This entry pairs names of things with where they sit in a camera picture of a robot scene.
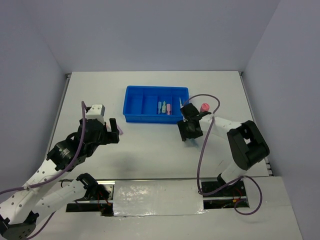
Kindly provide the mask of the purple highlighter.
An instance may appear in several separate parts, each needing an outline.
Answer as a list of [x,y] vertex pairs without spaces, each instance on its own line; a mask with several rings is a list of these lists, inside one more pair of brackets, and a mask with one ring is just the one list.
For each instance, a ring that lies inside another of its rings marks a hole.
[[118,129],[118,131],[119,131],[119,135],[120,135],[120,136],[124,134],[124,132],[122,131],[122,129],[121,129],[119,126],[117,126],[117,129]]

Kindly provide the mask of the pink capped glue stick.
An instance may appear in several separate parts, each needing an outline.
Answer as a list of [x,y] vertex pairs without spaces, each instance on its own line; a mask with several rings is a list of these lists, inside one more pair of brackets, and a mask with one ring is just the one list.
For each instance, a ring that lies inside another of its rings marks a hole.
[[200,107],[200,112],[208,112],[210,110],[210,105],[208,103],[203,103]]

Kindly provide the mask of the pink highlighter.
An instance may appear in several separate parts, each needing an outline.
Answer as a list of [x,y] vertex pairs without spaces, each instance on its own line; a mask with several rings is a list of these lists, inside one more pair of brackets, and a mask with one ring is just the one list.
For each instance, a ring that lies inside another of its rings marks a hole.
[[170,103],[166,104],[166,114],[169,116],[172,114],[172,106]]

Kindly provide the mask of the green highlighter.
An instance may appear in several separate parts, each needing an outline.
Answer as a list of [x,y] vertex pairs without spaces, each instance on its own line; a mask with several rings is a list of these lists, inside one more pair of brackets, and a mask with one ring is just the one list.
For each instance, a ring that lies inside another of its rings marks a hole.
[[161,113],[166,114],[167,113],[167,102],[163,101],[161,106]]

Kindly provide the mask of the light blue highlighter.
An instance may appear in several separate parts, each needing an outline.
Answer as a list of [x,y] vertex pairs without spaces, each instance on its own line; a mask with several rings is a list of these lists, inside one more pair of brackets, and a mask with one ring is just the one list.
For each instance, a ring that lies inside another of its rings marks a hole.
[[194,146],[194,147],[198,147],[199,146],[198,142],[195,139],[189,139],[188,140],[188,144],[190,146]]

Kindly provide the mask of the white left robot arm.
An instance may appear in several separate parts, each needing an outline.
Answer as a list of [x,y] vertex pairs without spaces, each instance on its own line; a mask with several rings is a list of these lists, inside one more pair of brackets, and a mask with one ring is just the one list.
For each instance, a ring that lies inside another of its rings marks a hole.
[[0,234],[6,240],[30,240],[44,218],[69,202],[81,199],[107,200],[110,192],[89,173],[82,173],[53,193],[49,190],[76,166],[91,157],[99,146],[120,141],[115,118],[82,118],[76,132],[55,144],[35,174],[0,204]]

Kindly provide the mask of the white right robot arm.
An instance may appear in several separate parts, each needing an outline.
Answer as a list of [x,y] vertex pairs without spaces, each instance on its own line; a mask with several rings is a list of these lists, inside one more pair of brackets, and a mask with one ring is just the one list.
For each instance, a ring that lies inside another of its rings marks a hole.
[[252,120],[231,121],[217,117],[213,112],[200,112],[192,103],[184,105],[180,111],[183,120],[178,121],[177,126],[181,140],[191,140],[200,148],[196,180],[201,195],[206,195],[201,189],[200,172],[205,150],[213,146],[210,143],[211,135],[228,141],[232,156],[226,169],[217,177],[217,190],[223,196],[230,195],[235,190],[234,183],[270,154],[269,146]]

